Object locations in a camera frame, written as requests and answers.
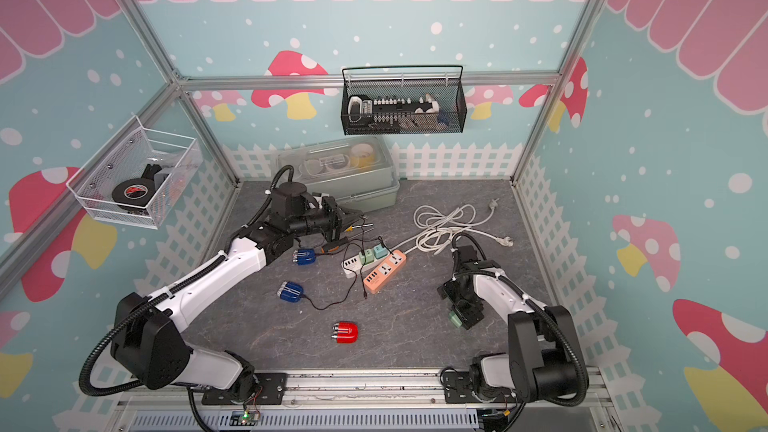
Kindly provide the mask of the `red electric shaver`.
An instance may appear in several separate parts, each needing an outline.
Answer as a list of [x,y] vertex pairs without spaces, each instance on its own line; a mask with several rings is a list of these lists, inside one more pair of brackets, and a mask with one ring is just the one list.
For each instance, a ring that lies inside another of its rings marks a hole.
[[333,326],[331,338],[338,344],[352,344],[358,340],[358,326],[352,322],[337,322]]

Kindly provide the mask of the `green charger adapter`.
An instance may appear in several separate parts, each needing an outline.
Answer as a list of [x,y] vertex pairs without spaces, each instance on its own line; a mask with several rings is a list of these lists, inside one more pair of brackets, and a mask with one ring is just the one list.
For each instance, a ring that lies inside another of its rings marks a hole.
[[373,249],[364,249],[358,254],[358,259],[361,265],[368,265],[375,261],[375,252]]
[[463,329],[469,328],[469,326],[467,325],[466,318],[456,310],[451,310],[449,312],[449,319],[457,328],[463,328]]

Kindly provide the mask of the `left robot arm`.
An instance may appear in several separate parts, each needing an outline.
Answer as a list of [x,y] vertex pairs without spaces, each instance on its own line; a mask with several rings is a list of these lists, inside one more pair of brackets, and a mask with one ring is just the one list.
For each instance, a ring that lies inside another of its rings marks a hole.
[[210,305],[249,276],[265,269],[300,238],[340,240],[364,219],[332,196],[316,197],[282,167],[254,216],[229,239],[226,249],[179,280],[147,296],[131,293],[117,305],[114,325],[84,361],[80,391],[104,397],[140,386],[214,390],[246,404],[260,390],[254,366],[234,352],[217,352],[185,341],[183,332]]

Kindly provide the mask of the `blue shaver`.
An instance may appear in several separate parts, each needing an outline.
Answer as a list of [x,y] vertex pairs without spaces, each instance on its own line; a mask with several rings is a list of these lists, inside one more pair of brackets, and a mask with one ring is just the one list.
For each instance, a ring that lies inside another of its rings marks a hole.
[[299,266],[312,264],[316,261],[316,252],[314,249],[297,249],[293,252],[292,261]]
[[277,296],[283,301],[298,303],[304,298],[304,288],[298,283],[285,281],[280,285]]

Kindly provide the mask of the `teal charger adapter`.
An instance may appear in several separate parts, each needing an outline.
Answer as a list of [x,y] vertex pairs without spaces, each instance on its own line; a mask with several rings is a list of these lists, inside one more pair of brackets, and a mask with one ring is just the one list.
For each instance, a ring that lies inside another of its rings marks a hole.
[[373,253],[374,253],[374,257],[375,257],[376,260],[383,259],[383,258],[387,257],[390,254],[389,249],[386,248],[385,246],[381,245],[381,244],[376,245],[373,248]]

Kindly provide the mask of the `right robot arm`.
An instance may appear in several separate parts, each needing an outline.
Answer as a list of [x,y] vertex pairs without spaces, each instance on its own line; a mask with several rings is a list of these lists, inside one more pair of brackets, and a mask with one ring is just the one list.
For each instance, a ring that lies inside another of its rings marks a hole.
[[547,305],[524,291],[467,232],[452,238],[451,253],[452,274],[438,294],[450,302],[454,325],[471,329],[487,307],[506,324],[507,350],[472,361],[472,397],[486,403],[509,398],[517,408],[538,401],[564,407],[582,404],[589,374],[568,309]]

